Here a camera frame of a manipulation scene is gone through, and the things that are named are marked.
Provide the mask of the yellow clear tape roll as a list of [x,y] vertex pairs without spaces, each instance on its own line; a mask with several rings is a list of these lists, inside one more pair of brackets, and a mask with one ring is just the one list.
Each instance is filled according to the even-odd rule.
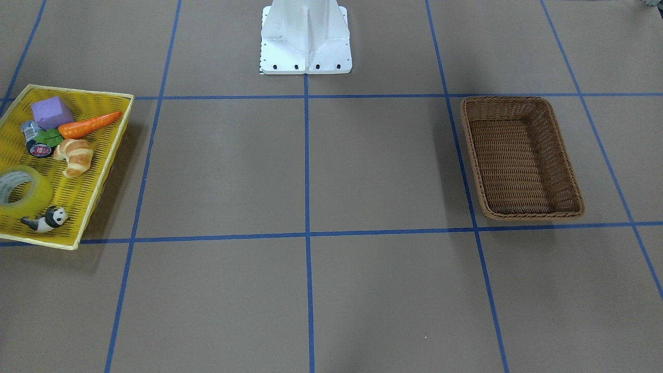
[[[22,184],[30,184],[23,197],[10,202],[12,191]],[[1,213],[11,218],[22,218],[38,214],[47,208],[54,194],[50,180],[35,168],[15,165],[5,168],[1,173]]]

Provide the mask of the orange toy carrot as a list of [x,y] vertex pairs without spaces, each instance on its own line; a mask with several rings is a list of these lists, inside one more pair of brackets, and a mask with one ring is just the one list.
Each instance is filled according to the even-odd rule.
[[43,130],[38,135],[38,140],[54,148],[64,139],[83,139],[86,135],[111,125],[120,119],[123,114],[122,111],[116,111],[103,116],[64,124],[57,129]]

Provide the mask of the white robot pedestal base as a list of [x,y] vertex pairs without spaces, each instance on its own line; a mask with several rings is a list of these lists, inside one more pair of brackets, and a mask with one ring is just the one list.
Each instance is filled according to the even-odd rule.
[[261,74],[353,70],[348,10],[337,1],[273,1],[261,21]]

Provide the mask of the panda figurine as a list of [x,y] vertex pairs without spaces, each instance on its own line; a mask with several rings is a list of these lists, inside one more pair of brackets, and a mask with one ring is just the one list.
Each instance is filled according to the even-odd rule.
[[42,215],[35,218],[21,217],[20,222],[31,231],[45,233],[61,227],[68,218],[68,212],[64,207],[49,206]]

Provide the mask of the brown wicker basket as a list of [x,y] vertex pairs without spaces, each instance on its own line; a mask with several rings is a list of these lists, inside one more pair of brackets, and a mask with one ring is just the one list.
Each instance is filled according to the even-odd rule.
[[477,95],[460,104],[483,214],[498,221],[565,221],[585,204],[553,106],[542,97]]

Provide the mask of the yellow plastic mesh basket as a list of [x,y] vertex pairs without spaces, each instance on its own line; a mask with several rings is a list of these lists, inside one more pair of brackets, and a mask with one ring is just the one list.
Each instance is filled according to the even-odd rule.
[[[64,161],[29,155],[19,130],[21,123],[33,118],[31,105],[51,97],[59,97],[73,111],[76,120],[87,120],[116,111],[122,113],[118,120],[86,137],[93,148],[91,168],[73,179],[64,177]],[[3,216],[3,245],[9,246],[12,241],[19,241],[64,250],[78,248],[118,153],[134,101],[132,94],[45,87],[33,83],[26,85],[12,100],[2,116],[2,169],[24,165],[45,176],[54,188],[49,205],[64,207],[69,218],[63,227],[37,233],[21,224],[17,218]]]

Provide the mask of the toy croissant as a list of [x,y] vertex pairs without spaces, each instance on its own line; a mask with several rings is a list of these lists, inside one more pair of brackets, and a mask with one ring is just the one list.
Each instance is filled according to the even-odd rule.
[[52,158],[66,161],[67,165],[62,174],[67,179],[73,179],[90,169],[93,158],[92,144],[85,139],[64,139],[56,146]]

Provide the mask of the purple foam block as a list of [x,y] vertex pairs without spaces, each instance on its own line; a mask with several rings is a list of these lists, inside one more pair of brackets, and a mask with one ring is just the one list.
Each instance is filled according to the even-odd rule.
[[75,121],[71,109],[60,97],[50,97],[31,104],[35,124],[43,130],[57,129]]

